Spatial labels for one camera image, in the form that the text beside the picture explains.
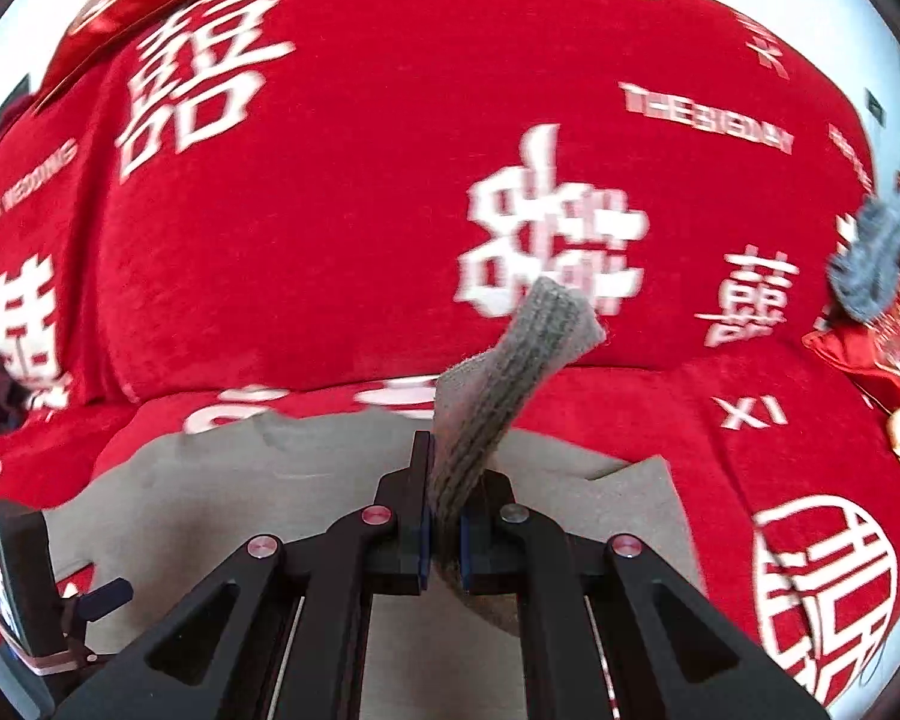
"triangular cutout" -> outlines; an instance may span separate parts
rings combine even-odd
[[[185,685],[202,683],[239,595],[240,587],[224,584],[149,654],[146,665]]]
[[[702,683],[739,664],[736,653],[720,640],[664,584],[653,588],[653,605],[660,615],[677,664],[688,683]]]

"blue cloth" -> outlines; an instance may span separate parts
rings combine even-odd
[[[856,218],[857,240],[831,258],[827,277],[847,315],[872,322],[890,308],[900,285],[900,194],[869,196]]]

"metal screw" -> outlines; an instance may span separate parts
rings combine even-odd
[[[643,552],[643,541],[629,533],[621,533],[610,541],[610,548],[620,557],[636,557]]]
[[[279,546],[273,536],[254,536],[247,544],[247,552],[250,552],[250,557],[261,560],[276,552]]]
[[[518,503],[509,503],[501,507],[500,518],[504,522],[511,523],[511,525],[519,525],[521,522],[526,522],[530,519],[530,510]]]
[[[367,525],[386,525],[389,519],[394,516],[386,506],[367,506],[360,515]]]

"black device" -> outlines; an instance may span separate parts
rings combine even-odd
[[[42,515],[0,504],[10,608],[27,610],[15,618],[18,641],[52,641],[52,622],[79,640],[68,644],[81,654],[74,680],[52,691],[54,717],[357,720],[373,596],[427,586],[433,456],[432,435],[418,432],[409,467],[381,478],[372,505],[320,536],[250,538],[112,658],[80,649],[85,628],[66,629],[44,550],[37,573],[7,576],[24,571],[10,552],[36,556],[46,527],[43,541],[32,538]],[[16,540],[23,532],[30,546]],[[471,494],[458,556],[467,592],[516,598],[529,720],[828,717],[646,543],[628,533],[606,543],[564,533],[516,503],[503,474],[485,471]],[[33,586],[26,577],[36,577]],[[127,600],[122,586],[107,587],[97,600],[105,589],[77,598],[74,611],[89,603],[99,617]]]

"gray fabric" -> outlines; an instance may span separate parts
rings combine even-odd
[[[463,592],[458,517],[509,425],[536,388],[604,338],[583,293],[540,278],[494,348],[437,379],[437,456],[430,480],[437,572],[461,603],[513,635],[518,634],[514,599]]]
[[[870,196],[857,212],[857,240],[830,260],[833,292],[857,322],[872,322],[893,303],[900,284],[900,194]]]
[[[149,443],[47,512],[58,579],[93,562],[95,586],[124,576],[136,591],[127,607],[90,626],[88,644],[118,651],[255,533],[287,541],[312,536],[367,504],[379,476],[405,466],[413,432],[429,427],[379,410],[300,420],[262,413]],[[554,472],[557,458],[581,478]],[[663,460],[625,466],[511,431],[493,464],[511,476],[522,501],[567,530],[599,539],[636,533],[698,584],[689,529]],[[521,716],[519,642],[458,603],[439,578],[420,598],[374,600],[362,718]]]

